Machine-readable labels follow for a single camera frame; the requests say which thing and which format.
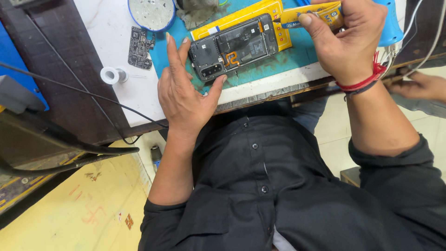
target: adhesive glue tube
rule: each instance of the adhesive glue tube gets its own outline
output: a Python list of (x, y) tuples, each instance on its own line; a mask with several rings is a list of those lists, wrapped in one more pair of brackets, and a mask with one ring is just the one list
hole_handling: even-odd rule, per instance
[(313, 13), (324, 20), (332, 30), (344, 24), (341, 1), (285, 9), (280, 17), (273, 20), (273, 22), (280, 23), (284, 29), (301, 28), (299, 16), (304, 13)]
[(157, 170), (158, 170), (158, 167), (160, 166), (160, 162), (161, 162), (161, 157), (163, 156), (161, 154), (160, 148), (158, 146), (153, 146), (152, 148), (150, 148), (150, 154), (152, 155), (153, 164), (155, 164), (157, 166)]

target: yellow glue tube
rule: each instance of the yellow glue tube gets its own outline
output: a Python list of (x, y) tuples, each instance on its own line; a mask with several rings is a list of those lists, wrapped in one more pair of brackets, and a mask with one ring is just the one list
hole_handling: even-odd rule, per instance
[(324, 20), (332, 30), (344, 24), (341, 1), (285, 9), (280, 18), (277, 18), (274, 22), (280, 22), (284, 29), (301, 28), (299, 16), (303, 13), (313, 13)]

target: black wristband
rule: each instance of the black wristband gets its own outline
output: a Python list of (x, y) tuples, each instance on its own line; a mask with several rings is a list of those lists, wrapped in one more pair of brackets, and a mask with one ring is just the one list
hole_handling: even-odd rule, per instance
[(351, 96), (353, 96), (353, 95), (360, 94), (360, 93), (365, 92), (366, 90), (372, 88), (372, 86), (374, 86), (377, 82), (378, 82), (378, 79), (375, 81), (372, 81), (370, 84), (362, 87), (361, 89), (354, 90), (352, 92), (344, 92), (344, 93), (346, 94), (346, 96), (348, 96), (348, 98), (351, 98)]

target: phone battery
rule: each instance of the phone battery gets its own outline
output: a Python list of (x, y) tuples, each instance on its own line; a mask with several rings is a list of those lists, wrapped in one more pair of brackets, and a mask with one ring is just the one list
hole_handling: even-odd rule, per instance
[(267, 55), (262, 24), (253, 21), (216, 37), (226, 68), (233, 68)]

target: white sticker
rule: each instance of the white sticker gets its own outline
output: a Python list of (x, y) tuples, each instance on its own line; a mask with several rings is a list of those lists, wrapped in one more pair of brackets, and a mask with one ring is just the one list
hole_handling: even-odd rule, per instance
[(214, 26), (214, 27), (212, 27), (212, 28), (208, 29), (207, 31), (209, 32), (209, 35), (211, 35), (211, 34), (214, 34), (214, 33), (217, 33), (217, 32), (218, 32), (218, 30), (217, 30), (217, 27), (216, 27), (216, 26)]

